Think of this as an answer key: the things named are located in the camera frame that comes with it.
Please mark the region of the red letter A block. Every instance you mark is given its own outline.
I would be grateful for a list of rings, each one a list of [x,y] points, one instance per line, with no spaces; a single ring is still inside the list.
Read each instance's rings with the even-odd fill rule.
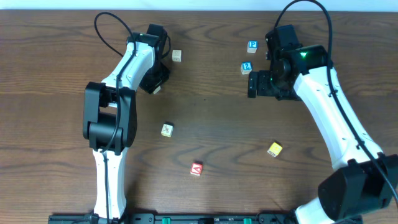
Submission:
[[[200,176],[203,170],[203,165],[198,163],[193,163],[190,169],[191,175]]]

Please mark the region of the blue number 2 block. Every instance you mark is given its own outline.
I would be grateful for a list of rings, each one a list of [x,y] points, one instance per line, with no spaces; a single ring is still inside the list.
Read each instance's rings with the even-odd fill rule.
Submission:
[[[252,64],[251,62],[243,62],[241,64],[241,73],[243,75],[248,75],[252,72]]]

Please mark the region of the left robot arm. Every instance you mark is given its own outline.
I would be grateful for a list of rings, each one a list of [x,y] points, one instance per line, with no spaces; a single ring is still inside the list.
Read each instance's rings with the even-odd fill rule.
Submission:
[[[170,75],[162,63],[169,36],[163,26],[127,38],[126,52],[113,72],[85,88],[83,137],[96,162],[96,204],[92,223],[127,223],[124,171],[137,132],[136,92],[157,93]]]

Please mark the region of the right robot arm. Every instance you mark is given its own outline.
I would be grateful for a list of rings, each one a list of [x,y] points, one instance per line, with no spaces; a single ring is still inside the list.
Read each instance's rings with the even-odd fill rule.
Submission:
[[[268,70],[251,72],[248,97],[304,102],[328,148],[333,173],[315,199],[294,210],[292,223],[358,222],[389,206],[397,156],[387,156],[361,125],[321,45],[303,46],[292,25],[266,34]]]

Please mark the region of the red letter I block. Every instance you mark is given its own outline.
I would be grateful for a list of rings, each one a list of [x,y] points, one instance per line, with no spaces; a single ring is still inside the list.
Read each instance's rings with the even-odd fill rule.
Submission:
[[[153,92],[152,92],[152,94],[156,94],[156,93],[158,93],[159,91],[161,90],[161,86],[158,86]]]

